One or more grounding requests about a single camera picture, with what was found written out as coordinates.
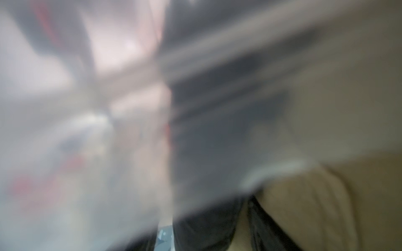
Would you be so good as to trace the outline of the clear plastic vacuum bag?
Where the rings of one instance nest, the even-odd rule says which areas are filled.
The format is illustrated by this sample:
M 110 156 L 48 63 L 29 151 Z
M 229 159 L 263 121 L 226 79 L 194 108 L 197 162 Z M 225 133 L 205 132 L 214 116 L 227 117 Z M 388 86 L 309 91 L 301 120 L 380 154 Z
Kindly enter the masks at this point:
M 241 182 L 309 65 L 401 1 L 1 1 L 1 250 L 303 251 Z

